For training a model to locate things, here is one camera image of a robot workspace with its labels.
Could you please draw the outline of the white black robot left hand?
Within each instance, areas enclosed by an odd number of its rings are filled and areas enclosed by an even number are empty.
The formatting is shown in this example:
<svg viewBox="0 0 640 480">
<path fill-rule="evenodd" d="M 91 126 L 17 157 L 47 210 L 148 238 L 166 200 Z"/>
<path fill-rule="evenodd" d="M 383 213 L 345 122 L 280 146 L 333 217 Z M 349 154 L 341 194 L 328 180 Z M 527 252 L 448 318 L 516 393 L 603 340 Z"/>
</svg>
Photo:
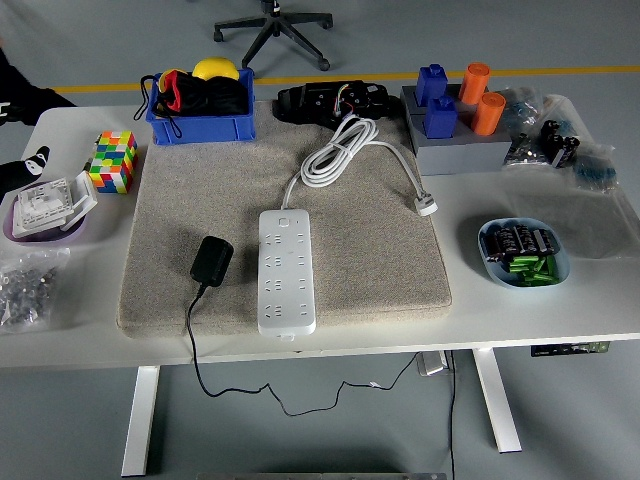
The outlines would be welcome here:
<svg viewBox="0 0 640 480">
<path fill-rule="evenodd" d="M 40 178 L 48 162 L 50 148 L 41 146 L 37 152 L 24 159 L 1 165 L 1 199 L 11 191 L 27 186 Z"/>
</svg>

